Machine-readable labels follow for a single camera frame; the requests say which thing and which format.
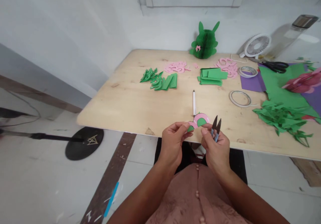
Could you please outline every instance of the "pink paper cutout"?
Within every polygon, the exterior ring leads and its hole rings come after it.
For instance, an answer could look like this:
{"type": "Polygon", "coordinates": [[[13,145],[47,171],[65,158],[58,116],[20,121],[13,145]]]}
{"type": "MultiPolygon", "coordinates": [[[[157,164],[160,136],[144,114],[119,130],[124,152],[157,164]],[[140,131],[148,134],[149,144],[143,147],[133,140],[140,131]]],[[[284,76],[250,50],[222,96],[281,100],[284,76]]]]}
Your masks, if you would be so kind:
{"type": "Polygon", "coordinates": [[[196,69],[199,69],[199,66],[197,65],[197,63],[193,63],[193,66],[194,66],[196,69]]]}
{"type": "Polygon", "coordinates": [[[189,121],[188,123],[189,123],[191,126],[193,126],[194,129],[197,129],[197,128],[198,128],[198,126],[197,126],[197,121],[198,121],[200,118],[205,119],[205,121],[206,121],[207,123],[210,122],[210,119],[208,118],[208,116],[207,116],[206,114],[199,113],[199,114],[195,115],[193,122],[192,122],[192,121],[189,121]]]}
{"type": "Polygon", "coordinates": [[[237,72],[237,63],[229,58],[221,58],[216,64],[214,64],[215,68],[221,68],[221,71],[227,72],[227,77],[231,79],[235,79],[238,76],[237,72]]]}
{"type": "Polygon", "coordinates": [[[290,79],[282,88],[287,89],[294,93],[307,93],[314,92],[314,87],[321,85],[321,68],[313,72],[301,74],[296,79],[290,79]]]}
{"type": "Polygon", "coordinates": [[[167,73],[172,73],[174,71],[178,72],[178,73],[184,73],[185,72],[185,66],[186,66],[186,62],[183,62],[183,61],[179,61],[179,62],[172,62],[172,63],[169,63],[164,71],[167,72],[167,73]]]}

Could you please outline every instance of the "tape roll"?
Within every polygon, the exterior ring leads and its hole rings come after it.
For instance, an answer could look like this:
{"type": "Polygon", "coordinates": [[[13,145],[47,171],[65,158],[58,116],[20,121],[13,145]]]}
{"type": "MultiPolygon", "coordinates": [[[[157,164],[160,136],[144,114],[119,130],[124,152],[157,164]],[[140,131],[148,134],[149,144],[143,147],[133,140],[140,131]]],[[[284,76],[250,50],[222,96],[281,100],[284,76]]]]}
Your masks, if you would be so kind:
{"type": "Polygon", "coordinates": [[[252,77],[255,77],[258,74],[257,70],[252,68],[252,67],[250,67],[250,66],[240,67],[238,69],[238,73],[240,74],[240,76],[243,76],[244,78],[252,78],[252,77]],[[251,72],[252,75],[248,75],[243,71],[251,72]]]}
{"type": "Polygon", "coordinates": [[[233,104],[235,104],[236,106],[241,107],[241,108],[246,108],[246,107],[249,107],[249,106],[257,106],[257,104],[251,105],[251,102],[252,102],[251,98],[250,98],[246,93],[244,93],[243,91],[238,91],[238,90],[236,90],[236,91],[231,91],[229,97],[230,97],[230,100],[232,101],[233,104]],[[245,95],[246,98],[247,98],[247,100],[248,100],[248,104],[247,104],[247,105],[241,105],[241,104],[237,103],[237,102],[233,99],[233,96],[232,96],[234,93],[240,93],[240,94],[245,95]]]}

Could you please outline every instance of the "tripod base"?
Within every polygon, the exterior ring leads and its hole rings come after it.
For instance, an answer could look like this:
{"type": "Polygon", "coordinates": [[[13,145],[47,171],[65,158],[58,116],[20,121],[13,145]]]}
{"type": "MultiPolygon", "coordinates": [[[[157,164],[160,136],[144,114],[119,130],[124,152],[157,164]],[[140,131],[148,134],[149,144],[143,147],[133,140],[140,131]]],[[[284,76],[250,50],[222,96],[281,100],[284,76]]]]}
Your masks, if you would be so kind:
{"type": "Polygon", "coordinates": [[[74,134],[73,138],[82,138],[84,142],[69,141],[65,150],[66,157],[69,160],[81,160],[97,150],[104,138],[104,131],[102,129],[84,127],[74,134]]]}

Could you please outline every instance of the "green paper rabbit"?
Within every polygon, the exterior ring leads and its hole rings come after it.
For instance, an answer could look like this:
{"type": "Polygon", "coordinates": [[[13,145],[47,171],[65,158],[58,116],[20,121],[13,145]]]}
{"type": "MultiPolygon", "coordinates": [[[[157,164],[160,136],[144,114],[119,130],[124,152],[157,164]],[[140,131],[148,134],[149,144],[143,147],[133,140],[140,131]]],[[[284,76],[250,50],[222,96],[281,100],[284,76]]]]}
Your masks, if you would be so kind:
{"type": "Polygon", "coordinates": [[[213,30],[204,29],[202,22],[198,25],[200,34],[197,36],[196,41],[192,42],[192,49],[190,54],[193,54],[198,59],[207,59],[216,53],[216,46],[218,42],[215,39],[215,31],[217,30],[220,22],[217,22],[213,30]]]}

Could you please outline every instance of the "fan grille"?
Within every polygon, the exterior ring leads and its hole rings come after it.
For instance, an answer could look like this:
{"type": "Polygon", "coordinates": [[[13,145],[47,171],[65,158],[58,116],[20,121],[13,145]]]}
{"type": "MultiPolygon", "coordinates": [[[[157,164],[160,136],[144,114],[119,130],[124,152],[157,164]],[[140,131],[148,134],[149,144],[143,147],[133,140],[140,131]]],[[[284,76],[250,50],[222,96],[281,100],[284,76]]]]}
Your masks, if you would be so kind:
{"type": "Polygon", "coordinates": [[[248,43],[248,47],[246,48],[247,56],[256,56],[265,50],[270,43],[270,39],[268,36],[259,36],[257,38],[252,38],[248,43]]]}

